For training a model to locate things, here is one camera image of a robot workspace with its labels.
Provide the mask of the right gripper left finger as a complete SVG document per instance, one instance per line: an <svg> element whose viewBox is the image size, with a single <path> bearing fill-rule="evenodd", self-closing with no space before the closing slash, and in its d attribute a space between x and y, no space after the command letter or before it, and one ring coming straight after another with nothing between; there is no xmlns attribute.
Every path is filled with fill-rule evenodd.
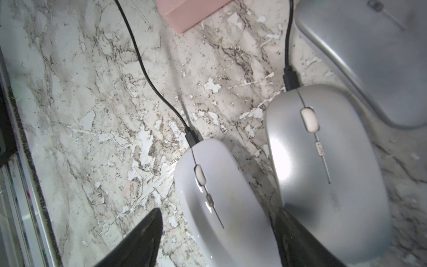
<svg viewBox="0 0 427 267"><path fill-rule="evenodd" d="M153 267L160 247L163 220L152 209L137 226L96 265L98 267Z"/></svg>

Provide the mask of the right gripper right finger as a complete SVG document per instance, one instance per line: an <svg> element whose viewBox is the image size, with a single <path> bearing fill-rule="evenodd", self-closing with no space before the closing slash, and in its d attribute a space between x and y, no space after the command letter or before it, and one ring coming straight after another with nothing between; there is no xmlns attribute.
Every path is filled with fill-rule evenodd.
<svg viewBox="0 0 427 267"><path fill-rule="evenodd" d="M276 213L274 234L284 267L345 267L285 208Z"/></svg>

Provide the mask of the white wireless mouse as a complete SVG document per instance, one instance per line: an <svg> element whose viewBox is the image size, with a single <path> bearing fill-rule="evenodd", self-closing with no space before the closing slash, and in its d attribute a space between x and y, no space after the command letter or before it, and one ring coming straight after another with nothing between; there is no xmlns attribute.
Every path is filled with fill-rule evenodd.
<svg viewBox="0 0 427 267"><path fill-rule="evenodd" d="M223 142L204 140L185 152L174 181L208 266L281 266L270 220Z"/></svg>

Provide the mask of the pink power strip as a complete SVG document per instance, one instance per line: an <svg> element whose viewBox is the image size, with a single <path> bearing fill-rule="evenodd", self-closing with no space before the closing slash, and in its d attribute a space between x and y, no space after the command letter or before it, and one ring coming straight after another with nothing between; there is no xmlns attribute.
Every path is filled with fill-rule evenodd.
<svg viewBox="0 0 427 267"><path fill-rule="evenodd" d="M160 15L177 33L184 33L231 0L156 0Z"/></svg>

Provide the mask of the aluminium front rail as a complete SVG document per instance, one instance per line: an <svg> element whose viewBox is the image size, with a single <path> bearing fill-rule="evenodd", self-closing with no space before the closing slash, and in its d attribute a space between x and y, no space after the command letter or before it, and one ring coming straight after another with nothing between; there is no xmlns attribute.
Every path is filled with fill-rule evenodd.
<svg viewBox="0 0 427 267"><path fill-rule="evenodd" d="M62 266L4 59L1 60L1 266Z"/></svg>

